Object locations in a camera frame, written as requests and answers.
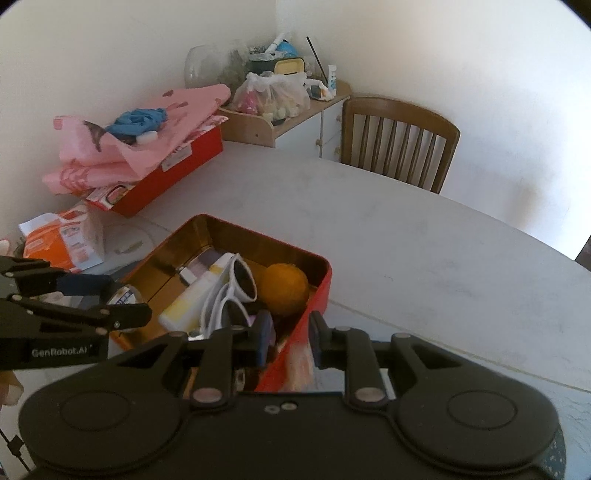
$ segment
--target plastic bag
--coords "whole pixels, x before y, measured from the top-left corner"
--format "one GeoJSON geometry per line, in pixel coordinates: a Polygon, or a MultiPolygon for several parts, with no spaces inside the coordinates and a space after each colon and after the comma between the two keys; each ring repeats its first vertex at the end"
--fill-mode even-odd
{"type": "Polygon", "coordinates": [[[306,79],[304,85],[308,92],[308,96],[314,100],[330,102],[335,99],[335,94],[332,93],[320,80],[306,79]]]}
{"type": "Polygon", "coordinates": [[[305,73],[263,75],[249,73],[234,95],[232,109],[259,115],[278,124],[310,108],[310,97],[304,87],[305,73]]]}

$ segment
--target white wall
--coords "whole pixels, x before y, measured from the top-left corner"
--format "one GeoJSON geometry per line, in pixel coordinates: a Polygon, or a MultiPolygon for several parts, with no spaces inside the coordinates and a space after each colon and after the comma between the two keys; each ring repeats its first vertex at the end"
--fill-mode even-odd
{"type": "Polygon", "coordinates": [[[183,87],[191,47],[270,41],[275,0],[20,0],[0,18],[0,238],[71,204],[41,176],[58,167],[55,115],[108,123],[183,87]]]}
{"type": "Polygon", "coordinates": [[[558,0],[278,0],[354,91],[462,132],[442,194],[574,258],[591,235],[591,31],[558,0]]]}

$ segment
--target wooden chair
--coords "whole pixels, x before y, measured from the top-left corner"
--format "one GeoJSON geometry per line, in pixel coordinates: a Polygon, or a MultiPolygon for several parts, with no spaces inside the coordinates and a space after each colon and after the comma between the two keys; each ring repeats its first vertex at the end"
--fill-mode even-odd
{"type": "Polygon", "coordinates": [[[351,165],[353,160],[355,115],[365,116],[361,137],[358,138],[355,135],[355,140],[357,140],[355,143],[358,144],[356,146],[359,146],[357,167],[365,167],[368,137],[370,136],[370,119],[377,117],[369,170],[430,190],[433,193],[441,191],[458,140],[460,140],[460,131],[453,123],[441,115],[411,103],[379,97],[350,98],[343,107],[343,140],[340,160],[341,163],[347,165],[351,165]],[[392,125],[387,147],[384,151],[381,146],[385,140],[385,137],[383,137],[385,121],[387,123],[391,121],[392,125]],[[404,133],[402,128],[397,129],[399,123],[406,124],[404,133]],[[408,143],[409,138],[411,138],[411,129],[414,130],[412,135],[414,148],[412,155],[408,155],[407,152],[410,152],[408,143]],[[431,133],[428,148],[426,148],[427,141],[424,135],[426,131],[431,133]],[[391,174],[390,169],[394,150],[398,154],[395,157],[394,172],[391,174]],[[439,158],[438,163],[433,161],[435,151],[437,151],[435,158],[439,158]],[[416,174],[419,165],[421,165],[420,175],[416,174]]]}

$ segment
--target small white bottle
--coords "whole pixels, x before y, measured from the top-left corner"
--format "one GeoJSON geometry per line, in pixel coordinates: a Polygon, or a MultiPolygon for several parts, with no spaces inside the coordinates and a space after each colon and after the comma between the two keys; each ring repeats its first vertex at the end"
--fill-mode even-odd
{"type": "Polygon", "coordinates": [[[169,332],[180,330],[182,332],[191,332],[197,330],[200,326],[200,314],[209,291],[216,284],[221,276],[227,276],[225,282],[229,280],[228,269],[226,268],[234,254],[225,253],[216,261],[209,270],[206,271],[196,282],[191,283],[189,287],[179,295],[158,317],[158,322],[169,332]]]}
{"type": "Polygon", "coordinates": [[[329,65],[329,92],[336,95],[336,65],[329,65]]]}

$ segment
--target orange package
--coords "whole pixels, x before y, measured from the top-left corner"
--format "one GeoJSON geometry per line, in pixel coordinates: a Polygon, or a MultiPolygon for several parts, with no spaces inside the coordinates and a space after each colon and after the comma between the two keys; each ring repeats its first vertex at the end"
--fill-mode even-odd
{"type": "Polygon", "coordinates": [[[19,228],[26,240],[26,258],[41,258],[74,273],[104,260],[102,225],[84,203],[59,214],[44,213],[19,228]]]}

